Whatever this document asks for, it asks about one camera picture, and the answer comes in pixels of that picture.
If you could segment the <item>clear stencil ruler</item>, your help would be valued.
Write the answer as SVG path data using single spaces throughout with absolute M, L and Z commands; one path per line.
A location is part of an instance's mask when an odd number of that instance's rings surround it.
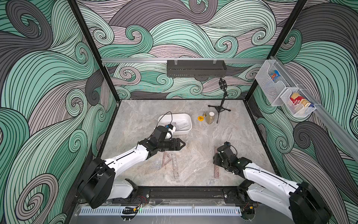
M 176 122 L 174 124 L 174 126 L 176 127 L 177 130 L 182 130 L 182 129 L 186 129 L 189 127 L 189 123 L 187 122 L 187 120 L 183 120 L 180 122 Z

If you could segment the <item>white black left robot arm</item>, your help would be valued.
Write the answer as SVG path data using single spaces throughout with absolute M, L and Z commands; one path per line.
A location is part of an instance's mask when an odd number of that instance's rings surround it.
M 116 157 L 94 159 L 80 179 L 78 191 L 86 203 L 98 208 L 108 199 L 127 198 L 134 186 L 130 181 L 115 184 L 115 179 L 134 165 L 146 161 L 158 152 L 180 151 L 186 143 L 180 138 L 163 141 L 144 139 L 133 149 Z

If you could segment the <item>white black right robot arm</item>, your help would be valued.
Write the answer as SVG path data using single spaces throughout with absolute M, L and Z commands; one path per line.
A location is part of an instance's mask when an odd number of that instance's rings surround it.
M 238 186 L 238 198 L 244 203 L 262 203 L 296 224 L 327 224 L 332 217 L 328 205 L 311 184 L 287 180 L 245 157 L 238 158 L 229 142 L 216 149 L 213 163 L 244 179 Z

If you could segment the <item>pink triangle ruler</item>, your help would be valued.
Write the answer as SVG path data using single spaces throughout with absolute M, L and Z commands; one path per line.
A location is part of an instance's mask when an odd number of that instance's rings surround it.
M 164 152 L 163 153 L 163 158 L 162 158 L 162 166 L 161 166 L 161 168 L 165 167 L 171 160 L 172 160 L 171 155 L 168 152 Z

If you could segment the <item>pink straight ruler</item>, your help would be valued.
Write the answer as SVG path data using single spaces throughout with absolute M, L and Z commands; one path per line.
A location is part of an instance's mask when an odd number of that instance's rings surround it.
M 179 170 L 178 170 L 176 154 L 172 154 L 172 170 L 173 170 L 173 178 L 178 179 L 179 178 Z
M 218 165 L 214 165 L 214 179 L 219 179 L 220 178 L 220 173 L 219 173 L 219 166 Z

